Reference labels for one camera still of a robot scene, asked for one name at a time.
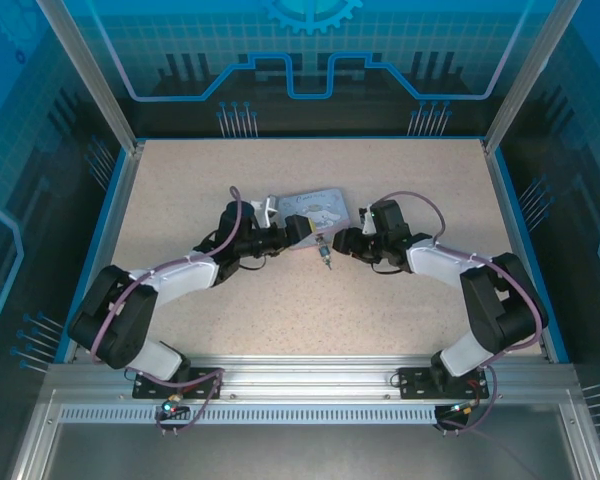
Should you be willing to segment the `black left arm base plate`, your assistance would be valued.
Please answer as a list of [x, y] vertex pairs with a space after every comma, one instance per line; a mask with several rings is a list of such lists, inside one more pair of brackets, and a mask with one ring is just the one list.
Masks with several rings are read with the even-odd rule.
[[[215, 368], [188, 367], [180, 369], [168, 383], [183, 383], [201, 379], [212, 374]], [[214, 378], [209, 378], [195, 386], [183, 387], [182, 396], [186, 400], [204, 400], [213, 388]], [[137, 374], [134, 379], [132, 397], [143, 400], [167, 399], [178, 392], [176, 388], [167, 387]]]

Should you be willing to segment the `pale blue cartoon tin box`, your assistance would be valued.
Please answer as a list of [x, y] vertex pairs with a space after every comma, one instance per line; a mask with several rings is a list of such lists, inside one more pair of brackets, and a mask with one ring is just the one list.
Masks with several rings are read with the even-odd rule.
[[337, 188], [279, 197], [276, 207], [281, 220], [300, 215], [309, 218], [315, 226], [315, 233], [292, 246], [292, 250], [316, 247], [319, 239], [331, 244], [334, 235], [351, 223], [343, 194]]

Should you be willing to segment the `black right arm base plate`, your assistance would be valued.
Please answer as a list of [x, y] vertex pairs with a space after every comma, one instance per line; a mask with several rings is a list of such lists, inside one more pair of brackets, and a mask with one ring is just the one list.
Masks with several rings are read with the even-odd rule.
[[403, 367], [390, 380], [403, 400], [485, 400], [490, 397], [483, 371], [472, 370], [460, 377], [435, 373], [432, 367]]

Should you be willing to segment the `aluminium side rail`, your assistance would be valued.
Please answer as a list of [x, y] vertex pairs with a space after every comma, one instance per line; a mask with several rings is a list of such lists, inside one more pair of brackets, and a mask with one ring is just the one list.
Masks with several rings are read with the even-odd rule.
[[69, 308], [55, 363], [73, 361], [76, 343], [69, 338], [68, 327], [99, 271], [111, 263], [144, 146], [145, 141], [140, 140], [133, 154], [122, 150], [116, 162]]
[[497, 148], [493, 153], [487, 153], [485, 158], [512, 250], [521, 259], [548, 314], [548, 326], [542, 334], [542, 349], [552, 363], [569, 363], [570, 358], [504, 156]]

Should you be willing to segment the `grey metal front tray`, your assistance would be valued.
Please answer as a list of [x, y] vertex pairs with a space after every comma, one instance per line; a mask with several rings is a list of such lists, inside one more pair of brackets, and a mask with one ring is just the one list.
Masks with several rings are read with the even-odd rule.
[[585, 408], [497, 406], [455, 435], [428, 425], [150, 425], [37, 411], [7, 480], [600, 480]]

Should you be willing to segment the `aluminium frame post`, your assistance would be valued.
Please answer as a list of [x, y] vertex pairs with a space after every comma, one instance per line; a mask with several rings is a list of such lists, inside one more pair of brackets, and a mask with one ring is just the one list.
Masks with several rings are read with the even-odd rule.
[[512, 126], [536, 81], [546, 68], [581, 1], [556, 0], [554, 8], [548, 15], [511, 89], [487, 131], [483, 145], [487, 157], [495, 155], [495, 151]]
[[63, 0], [35, 0], [65, 53], [95, 101], [104, 120], [125, 152], [134, 156], [138, 140], [123, 106], [114, 95], [98, 61]]

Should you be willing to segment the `aluminium front rail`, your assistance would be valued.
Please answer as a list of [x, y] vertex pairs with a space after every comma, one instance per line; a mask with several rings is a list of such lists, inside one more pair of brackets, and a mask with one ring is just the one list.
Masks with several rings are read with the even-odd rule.
[[[206, 355], [191, 362], [220, 367], [225, 404], [396, 403], [391, 387], [400, 367], [426, 367], [427, 355]], [[583, 399], [575, 368], [539, 355], [511, 355], [494, 365], [501, 404], [562, 404]], [[128, 402], [132, 384], [120, 371], [85, 360], [51, 366], [42, 402], [108, 404]]]

